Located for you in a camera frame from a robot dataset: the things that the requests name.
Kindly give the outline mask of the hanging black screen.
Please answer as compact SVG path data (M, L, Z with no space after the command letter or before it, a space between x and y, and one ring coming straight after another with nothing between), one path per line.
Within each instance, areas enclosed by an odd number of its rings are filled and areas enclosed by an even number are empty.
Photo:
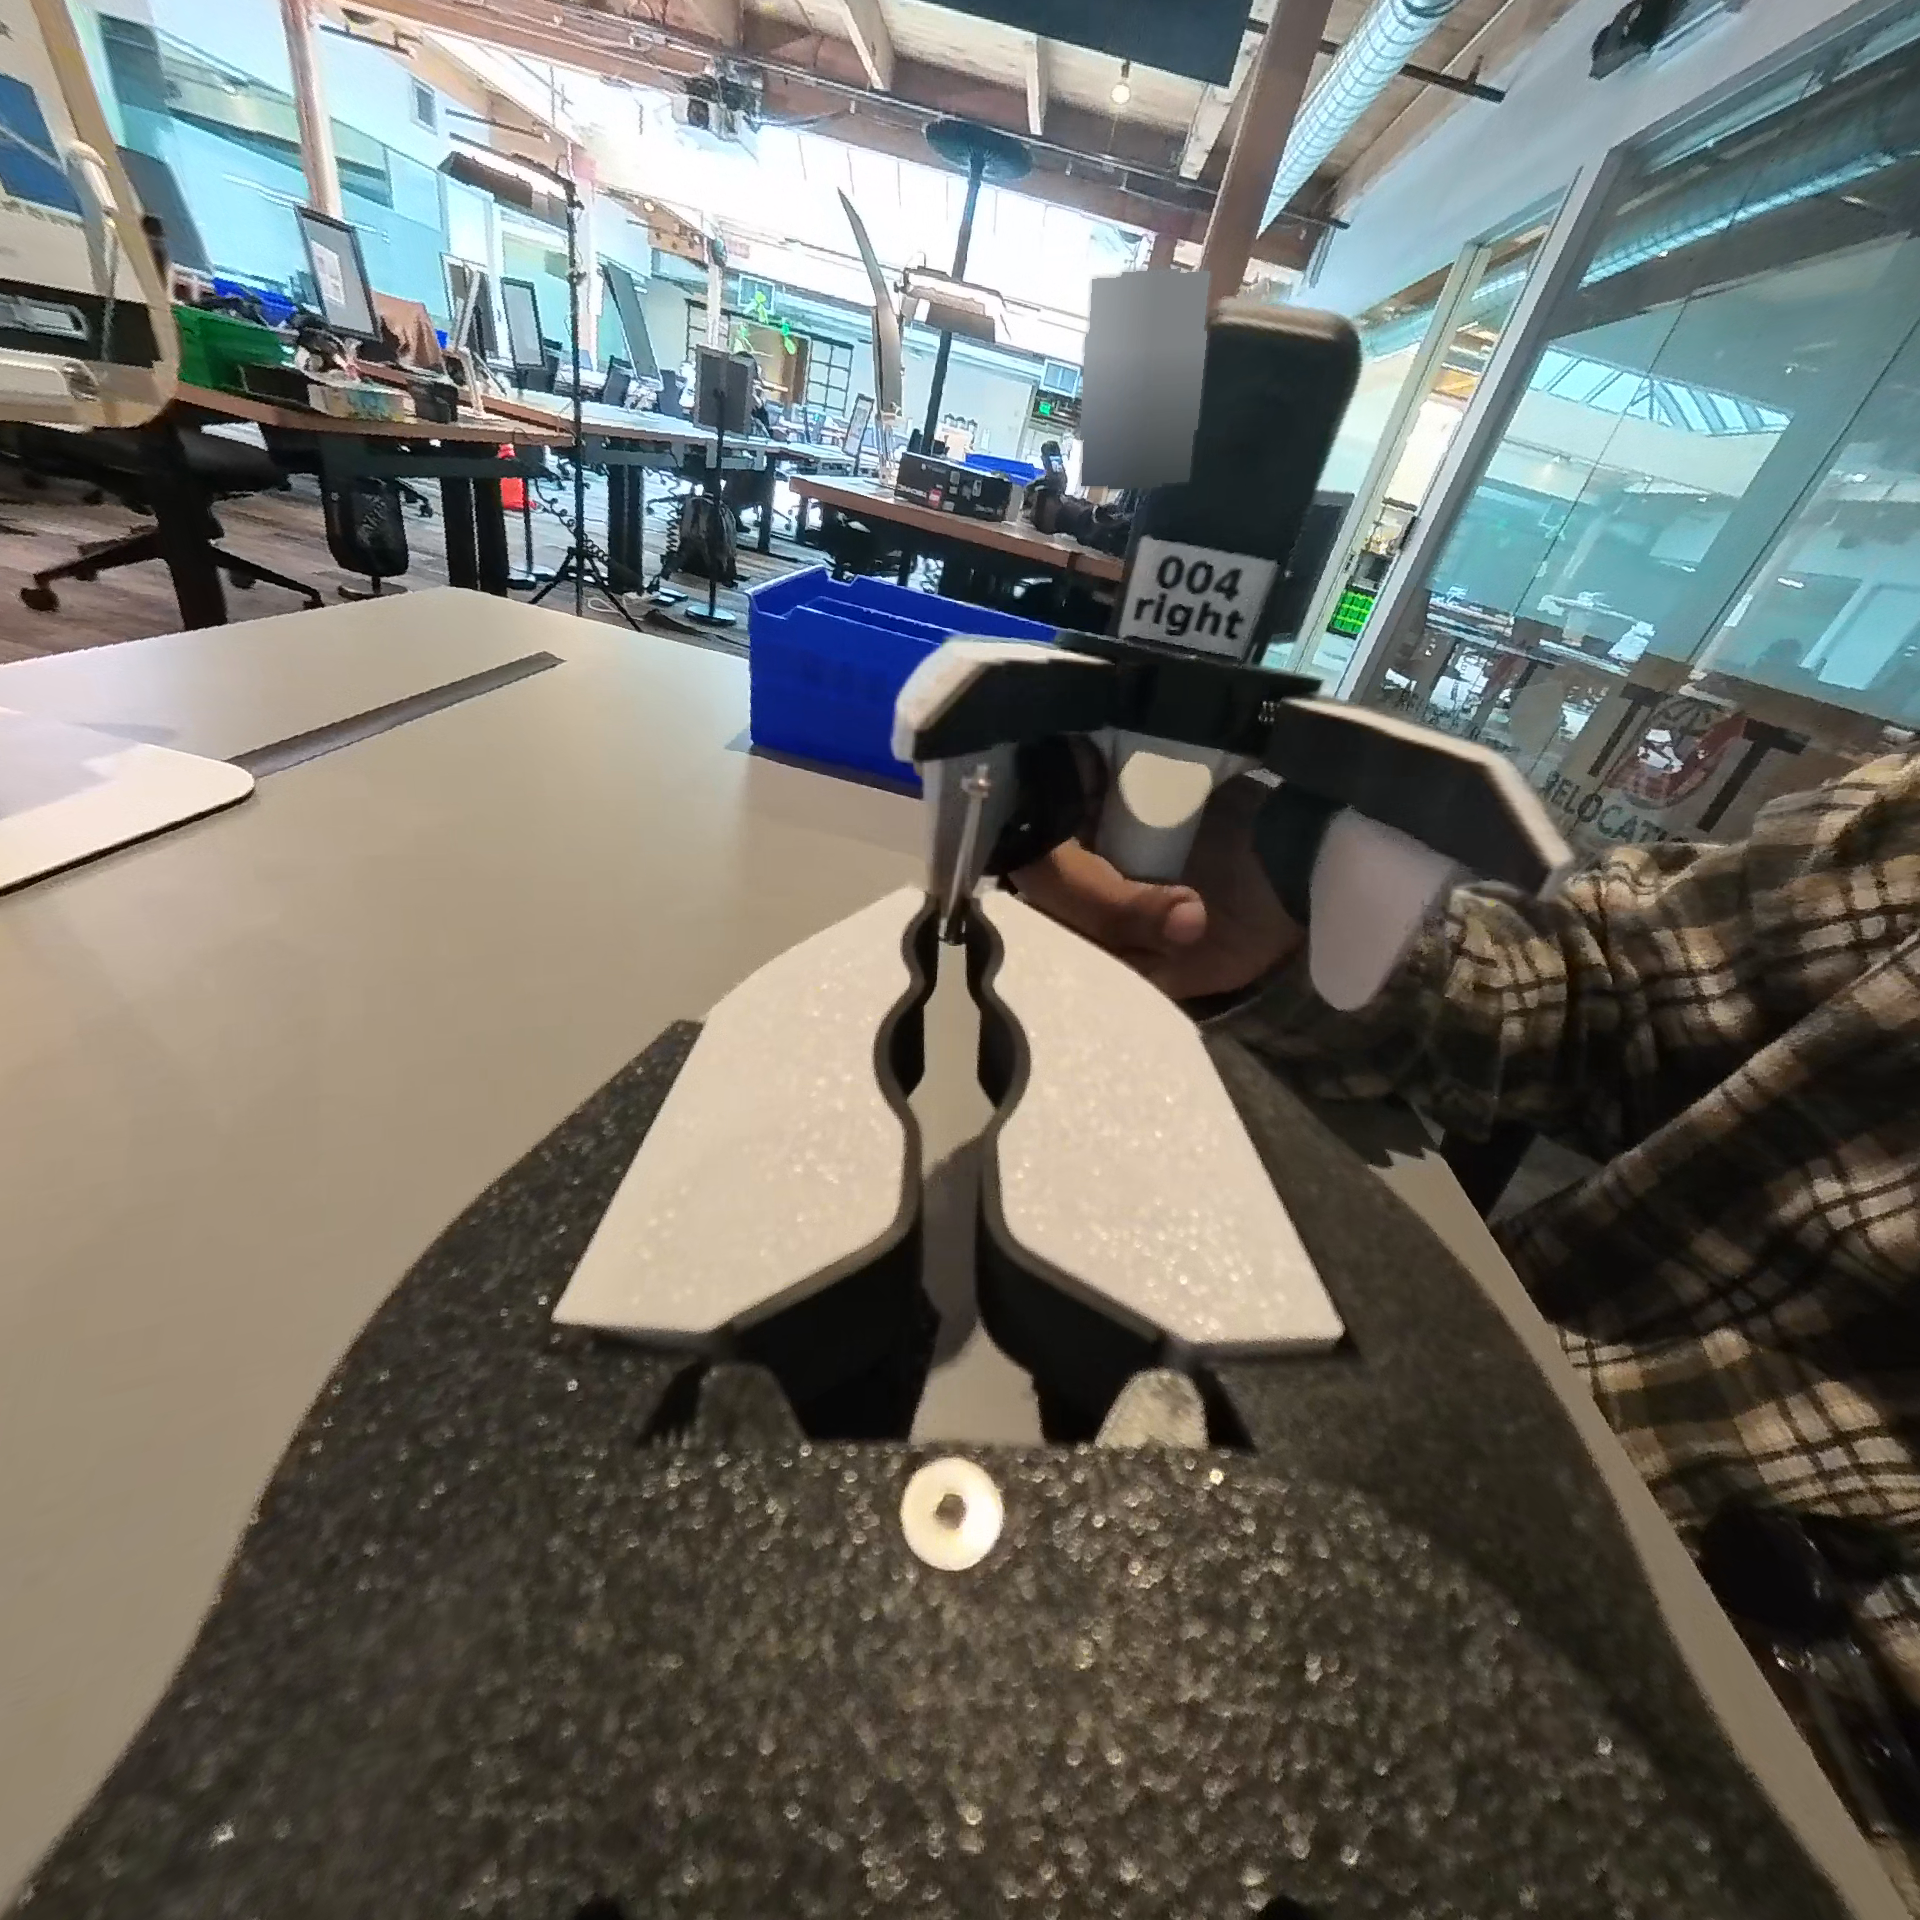
M1253 3L940 3L940 8L1208 85L1232 80L1253 17Z

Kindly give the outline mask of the tilted black light panel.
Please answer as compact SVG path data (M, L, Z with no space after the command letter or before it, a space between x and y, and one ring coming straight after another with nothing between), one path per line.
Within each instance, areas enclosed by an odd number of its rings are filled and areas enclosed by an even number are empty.
M904 272L898 315L904 328L925 328L984 345L1002 345L1005 339L1005 307L994 289L928 269Z

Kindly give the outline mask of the black upright monitor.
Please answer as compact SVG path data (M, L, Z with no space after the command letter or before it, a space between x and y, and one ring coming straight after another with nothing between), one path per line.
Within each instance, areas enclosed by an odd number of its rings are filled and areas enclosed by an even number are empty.
M372 345L380 339L380 319L357 230L306 206L294 211L294 226L322 323L352 345Z

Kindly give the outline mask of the silver ventilation duct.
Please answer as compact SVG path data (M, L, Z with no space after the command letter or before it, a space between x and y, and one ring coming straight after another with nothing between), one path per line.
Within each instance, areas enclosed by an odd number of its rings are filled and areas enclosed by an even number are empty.
M1258 237L1283 218L1291 197L1332 155L1341 138L1385 95L1402 69L1427 48L1458 3L1373 3L1339 43L1332 65L1304 96L1275 178L1266 192Z

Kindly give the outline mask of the black monitor on pole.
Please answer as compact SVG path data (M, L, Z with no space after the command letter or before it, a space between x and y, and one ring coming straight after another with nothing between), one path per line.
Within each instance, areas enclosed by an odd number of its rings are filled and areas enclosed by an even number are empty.
M730 443L740 443L749 438L755 370L748 359L717 351L701 347L697 352L697 418L710 433L710 450L705 455L705 480L699 493L726 497L726 455ZM697 626L709 631L732 629L736 618L717 606L717 589L706 584L705 606L693 606L688 616Z

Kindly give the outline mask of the long wooden desk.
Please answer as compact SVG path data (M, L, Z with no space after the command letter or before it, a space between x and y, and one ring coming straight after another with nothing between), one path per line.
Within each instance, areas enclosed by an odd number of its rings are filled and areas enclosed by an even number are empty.
M449 584L492 598L512 593L502 482L539 479L548 454L573 448L571 431L515 416L451 424L329 416L186 382L177 386L173 402L196 424L251 424L306 443L320 479L337 490L354 479L440 486Z

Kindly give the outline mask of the curved white panel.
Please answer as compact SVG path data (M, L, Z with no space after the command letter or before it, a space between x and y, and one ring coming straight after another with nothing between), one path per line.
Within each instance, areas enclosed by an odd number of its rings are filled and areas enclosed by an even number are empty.
M858 261L870 287L874 410L881 425L896 438L906 421L904 326L898 299L850 195L838 187L837 199L848 218Z

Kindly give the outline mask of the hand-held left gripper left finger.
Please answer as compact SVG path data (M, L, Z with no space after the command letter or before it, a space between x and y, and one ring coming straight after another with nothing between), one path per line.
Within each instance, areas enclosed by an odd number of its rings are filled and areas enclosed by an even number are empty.
M920 1223L930 903L900 887L710 1011L554 1311L709 1353L837 1290Z

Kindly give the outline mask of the black equipment box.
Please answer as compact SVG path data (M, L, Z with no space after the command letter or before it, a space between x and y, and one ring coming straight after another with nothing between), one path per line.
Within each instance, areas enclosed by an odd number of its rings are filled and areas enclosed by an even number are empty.
M894 495L925 512L1004 525L1014 503L1014 482L1002 472L910 448L896 466Z

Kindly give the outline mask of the blue plastic parts bin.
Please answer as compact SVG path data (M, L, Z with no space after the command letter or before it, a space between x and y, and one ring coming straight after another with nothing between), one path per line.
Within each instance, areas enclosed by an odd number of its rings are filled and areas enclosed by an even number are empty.
M1024 616L805 567L749 590L749 736L756 753L917 799L892 755L896 696L950 635L1051 641Z

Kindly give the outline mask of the tripod light stand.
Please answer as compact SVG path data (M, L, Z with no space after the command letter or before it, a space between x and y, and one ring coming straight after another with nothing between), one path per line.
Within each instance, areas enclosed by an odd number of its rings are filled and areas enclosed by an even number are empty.
M586 434L586 281L587 281L587 247L586 247L586 216L587 205L576 176L532 155L515 155L501 152L485 152L482 145L468 135L452 135L452 145L482 158L496 176L515 178L512 202L526 202L536 209L539 195L548 187L554 199L562 205L565 247L568 247L568 463L571 470L571 503L565 517L568 554L556 569L556 576L532 594L530 603L542 603L554 590L562 585L573 589L573 616L587 618L590 603L612 614L616 622L628 633L642 635L642 624L626 603L625 593L611 575L608 559L595 546L587 531L587 434Z

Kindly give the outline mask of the wooden support post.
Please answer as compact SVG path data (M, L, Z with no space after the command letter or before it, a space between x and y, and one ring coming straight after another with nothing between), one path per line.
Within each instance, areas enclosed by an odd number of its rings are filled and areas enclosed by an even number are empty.
M1238 125L1202 242L1210 310L1241 293L1265 206L1278 182L1291 125L1304 105L1331 3L1278 3L1250 79L1238 87Z

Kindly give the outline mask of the steel bolt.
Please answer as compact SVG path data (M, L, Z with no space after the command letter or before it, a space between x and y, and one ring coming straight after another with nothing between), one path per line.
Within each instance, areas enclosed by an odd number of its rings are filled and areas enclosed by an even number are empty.
M936 875L940 880L940 907L971 902L984 873L987 851L984 832L993 810L994 774L984 760L949 782L945 823L949 825L949 851L940 856Z

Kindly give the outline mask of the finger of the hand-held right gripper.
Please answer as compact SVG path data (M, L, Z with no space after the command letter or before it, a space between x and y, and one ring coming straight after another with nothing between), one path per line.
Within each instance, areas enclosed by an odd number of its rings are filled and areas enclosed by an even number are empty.
M974 762L994 774L984 829L984 873L1004 879L1075 840L1101 776L1093 747L1115 718L1113 661L1029 641L950 638L896 698L894 753L922 782L925 890L940 903L937 863L949 851L949 782Z
M1458 887L1538 899L1573 866L1509 758L1382 711L1283 703L1268 774L1268 882L1338 1011L1381 995Z

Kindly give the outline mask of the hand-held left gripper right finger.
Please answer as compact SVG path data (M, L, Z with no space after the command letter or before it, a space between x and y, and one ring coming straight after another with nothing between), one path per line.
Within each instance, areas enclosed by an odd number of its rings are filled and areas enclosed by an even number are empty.
M1014 1261L1198 1361L1325 1353L1344 1327L1194 1021L994 894L978 1003L1013 1043L993 1186Z

